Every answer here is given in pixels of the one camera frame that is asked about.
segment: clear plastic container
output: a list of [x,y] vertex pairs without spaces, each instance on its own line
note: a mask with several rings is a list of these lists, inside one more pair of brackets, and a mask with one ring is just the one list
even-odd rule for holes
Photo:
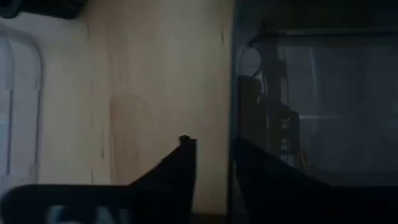
[[0,25],[0,194],[36,183],[42,66],[34,40]]

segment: wood grain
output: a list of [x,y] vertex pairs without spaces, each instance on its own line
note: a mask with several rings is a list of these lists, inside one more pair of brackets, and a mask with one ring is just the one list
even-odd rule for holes
[[193,209],[224,213],[232,0],[92,0],[81,18],[2,21],[45,59],[39,182],[126,184],[187,134]]

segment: black plastic object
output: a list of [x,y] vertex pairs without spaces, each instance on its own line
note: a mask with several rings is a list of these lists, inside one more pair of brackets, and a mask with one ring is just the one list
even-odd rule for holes
[[189,223],[196,178],[196,140],[180,146],[127,186],[27,185],[0,203],[5,224]]
[[396,187],[332,187],[241,138],[233,158],[251,224],[398,221]]
[[14,18],[29,12],[62,19],[74,19],[87,0],[0,0],[0,16]]

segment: wooden surface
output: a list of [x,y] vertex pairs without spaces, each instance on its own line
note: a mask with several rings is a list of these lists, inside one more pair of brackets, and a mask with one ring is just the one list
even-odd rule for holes
[[39,182],[125,184],[187,134],[193,209],[224,213],[232,11],[232,0],[90,0],[75,21],[1,20],[44,58]]

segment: transparent lid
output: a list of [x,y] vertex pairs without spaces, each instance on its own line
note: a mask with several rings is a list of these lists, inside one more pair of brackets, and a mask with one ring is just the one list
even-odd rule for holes
[[[256,43],[262,70],[258,82],[240,84],[241,135],[331,185],[398,185],[397,37]],[[265,100],[251,101],[251,83],[260,83]]]
[[0,194],[36,182],[40,64],[28,35],[0,25]]

